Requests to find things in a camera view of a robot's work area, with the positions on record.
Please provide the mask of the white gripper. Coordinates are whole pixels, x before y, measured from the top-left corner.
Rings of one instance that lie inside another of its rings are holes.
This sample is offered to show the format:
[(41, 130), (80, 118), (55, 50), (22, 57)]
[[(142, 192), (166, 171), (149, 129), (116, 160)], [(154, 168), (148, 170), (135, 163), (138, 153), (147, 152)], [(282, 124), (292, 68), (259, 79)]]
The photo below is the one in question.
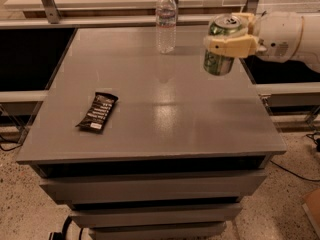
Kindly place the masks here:
[(303, 29), (301, 15), (295, 12), (271, 12), (257, 20), (253, 13), (232, 15), (242, 21), (249, 34), (253, 33), (259, 39), (248, 34), (235, 38), (206, 36), (203, 43), (209, 52), (232, 58), (247, 58), (256, 53), (261, 60), (279, 63), (288, 61), (296, 52)]

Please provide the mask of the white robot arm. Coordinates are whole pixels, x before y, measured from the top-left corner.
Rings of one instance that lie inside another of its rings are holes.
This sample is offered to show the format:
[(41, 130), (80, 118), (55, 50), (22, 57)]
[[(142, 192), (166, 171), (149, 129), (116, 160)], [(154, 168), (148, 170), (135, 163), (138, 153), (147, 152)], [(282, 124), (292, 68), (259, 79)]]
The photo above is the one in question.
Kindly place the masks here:
[(217, 15), (204, 38), (206, 51), (223, 58), (255, 55), (268, 62), (303, 62), (320, 72), (320, 15), (318, 13), (271, 12)]

